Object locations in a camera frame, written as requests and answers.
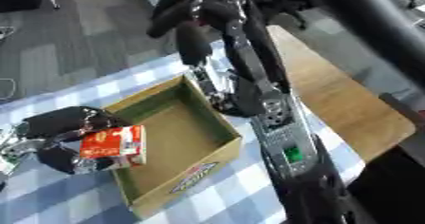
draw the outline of small red carton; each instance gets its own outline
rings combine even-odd
[[[143,125],[110,128],[83,138],[80,157],[111,157],[114,165],[107,170],[146,164],[146,131]]]

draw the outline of robotic hand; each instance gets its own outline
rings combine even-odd
[[[355,223],[348,193],[321,140],[309,129],[255,5],[250,0],[159,0],[152,19],[152,37],[176,28],[182,62],[212,106],[251,119],[290,223]],[[225,75],[210,69],[213,50],[199,25],[221,33],[233,66]],[[223,81],[229,86],[221,86]]]
[[[0,182],[30,154],[43,164],[67,174],[86,173],[113,164],[110,158],[81,159],[67,142],[106,128],[130,125],[105,110],[73,106],[24,119],[0,131]]]

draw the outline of open cardboard box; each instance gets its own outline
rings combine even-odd
[[[238,156],[241,137],[185,76],[106,109],[146,127],[147,164],[114,171],[125,203],[139,217]]]

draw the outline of blue checkered tablecloth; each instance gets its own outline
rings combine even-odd
[[[213,47],[214,59],[225,62],[222,44],[216,42]],[[0,128],[67,106],[107,106],[186,70],[174,54],[62,91],[3,104]],[[306,113],[342,179],[354,180],[364,162],[309,110]],[[68,176],[31,158],[0,193],[0,223],[281,223],[286,214],[270,185],[249,122],[228,119],[243,136],[240,157],[145,220],[128,211],[110,172]]]

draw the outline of floor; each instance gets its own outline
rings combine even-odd
[[[151,6],[138,0],[45,0],[37,10],[0,14],[17,31],[0,45],[0,78],[12,78],[9,101],[90,81],[163,56],[145,35]],[[0,98],[9,83],[0,82]]]

